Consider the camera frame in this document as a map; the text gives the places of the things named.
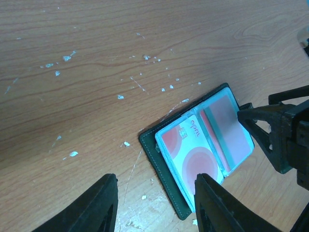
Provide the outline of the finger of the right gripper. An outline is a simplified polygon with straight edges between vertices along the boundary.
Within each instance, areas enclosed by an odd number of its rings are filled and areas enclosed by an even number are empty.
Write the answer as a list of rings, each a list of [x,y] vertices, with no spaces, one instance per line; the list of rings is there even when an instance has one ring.
[[[285,174],[292,168],[282,152],[281,118],[293,107],[293,104],[279,103],[254,108],[251,103],[247,103],[237,112],[239,123],[257,141],[274,169],[280,174]],[[271,126],[271,132],[259,127],[256,124],[258,120],[267,122]]]
[[[291,90],[271,94],[268,97],[268,104],[274,105],[274,104],[279,104],[282,101],[297,99],[301,97],[308,97],[308,96],[309,96],[309,85],[306,85],[303,87],[294,88]]]

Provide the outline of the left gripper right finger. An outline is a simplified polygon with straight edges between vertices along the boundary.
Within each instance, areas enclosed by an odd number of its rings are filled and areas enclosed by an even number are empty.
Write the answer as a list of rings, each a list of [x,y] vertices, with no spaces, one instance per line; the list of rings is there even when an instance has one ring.
[[[208,174],[195,181],[195,206],[200,232],[279,232],[252,212]]]

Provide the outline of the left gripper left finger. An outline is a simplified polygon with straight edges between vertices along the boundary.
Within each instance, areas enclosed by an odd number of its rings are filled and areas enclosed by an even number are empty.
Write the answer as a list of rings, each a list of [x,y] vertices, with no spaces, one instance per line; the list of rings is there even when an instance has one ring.
[[[105,174],[35,232],[113,232],[118,207],[115,174]]]

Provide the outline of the black card holder wallet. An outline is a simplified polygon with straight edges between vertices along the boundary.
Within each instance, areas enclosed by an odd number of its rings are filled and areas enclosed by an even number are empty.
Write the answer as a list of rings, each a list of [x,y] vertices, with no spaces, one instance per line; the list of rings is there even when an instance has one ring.
[[[201,125],[204,134],[206,135],[207,141],[211,147],[211,151],[216,157],[218,166],[223,175],[223,180],[221,182],[216,180],[215,181],[217,183],[222,183],[224,179],[231,173],[226,175],[225,169],[223,168],[223,165],[219,160],[219,156],[215,151],[210,135],[205,125],[203,124],[201,117],[198,115],[199,110],[203,108],[204,102],[206,102],[212,96],[221,93],[233,94],[230,86],[225,83],[193,102],[184,100],[183,103],[185,104],[185,107],[183,109],[179,110],[173,115],[167,115],[158,124],[139,135],[139,141],[150,163],[155,169],[178,218],[181,220],[186,219],[191,213],[195,212],[196,208],[194,195],[189,196],[187,191],[184,190],[184,185],[180,183],[180,179],[176,177],[176,168],[174,168],[174,165],[172,165],[171,158],[167,157],[167,150],[159,136],[163,132],[166,132],[167,129],[170,129],[174,123],[180,123],[185,120],[185,118],[195,115]]]

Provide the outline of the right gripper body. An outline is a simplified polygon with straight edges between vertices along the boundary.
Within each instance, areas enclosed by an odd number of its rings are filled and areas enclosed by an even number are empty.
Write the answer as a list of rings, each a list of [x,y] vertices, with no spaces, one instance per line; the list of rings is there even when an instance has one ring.
[[[287,140],[288,163],[297,170],[297,184],[309,189],[309,101],[296,107],[301,109],[296,113],[291,123],[292,137]]]

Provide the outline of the red white card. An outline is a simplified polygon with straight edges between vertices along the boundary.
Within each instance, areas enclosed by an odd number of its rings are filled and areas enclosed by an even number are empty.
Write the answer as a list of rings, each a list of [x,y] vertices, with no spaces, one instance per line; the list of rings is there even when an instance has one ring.
[[[176,177],[189,196],[195,195],[198,174],[207,173],[216,181],[223,180],[216,157],[195,115],[174,123],[159,138],[167,150],[167,157],[171,158],[176,168]]]
[[[226,175],[232,173],[254,149],[251,136],[238,122],[237,111],[239,107],[233,94],[221,93],[204,102],[198,112]]]

